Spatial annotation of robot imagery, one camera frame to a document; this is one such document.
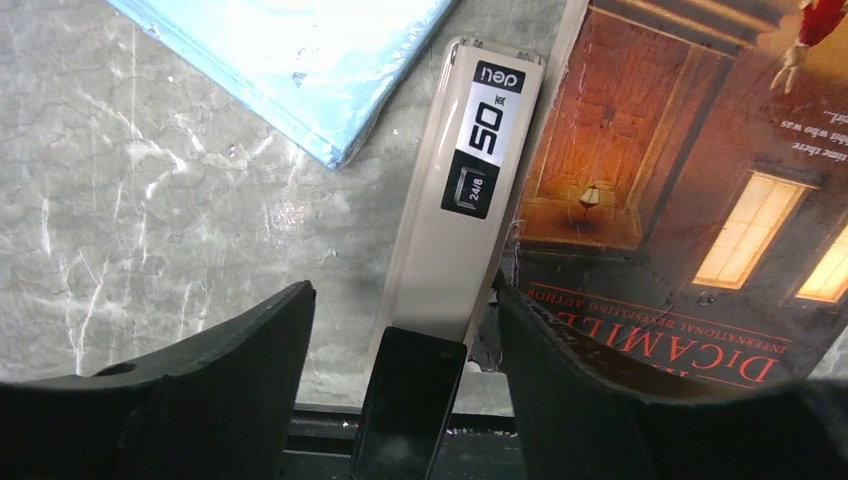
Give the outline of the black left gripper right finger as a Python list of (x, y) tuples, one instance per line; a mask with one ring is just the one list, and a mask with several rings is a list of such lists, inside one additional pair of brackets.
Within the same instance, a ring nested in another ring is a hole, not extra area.
[(495, 277), (502, 368), (531, 479), (843, 479), (847, 384), (741, 392), (662, 372)]

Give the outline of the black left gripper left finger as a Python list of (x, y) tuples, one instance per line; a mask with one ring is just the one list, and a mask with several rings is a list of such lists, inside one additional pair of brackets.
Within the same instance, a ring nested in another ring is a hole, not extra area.
[(94, 375), (1, 386), (5, 479), (277, 479), (315, 314), (300, 281)]

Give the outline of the beige black stapler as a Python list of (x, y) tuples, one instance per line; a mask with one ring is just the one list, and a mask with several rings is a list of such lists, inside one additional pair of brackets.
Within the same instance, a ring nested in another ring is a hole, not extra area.
[(530, 50), (449, 43), (379, 302), (362, 423), (439, 435), (451, 416), (544, 72)]

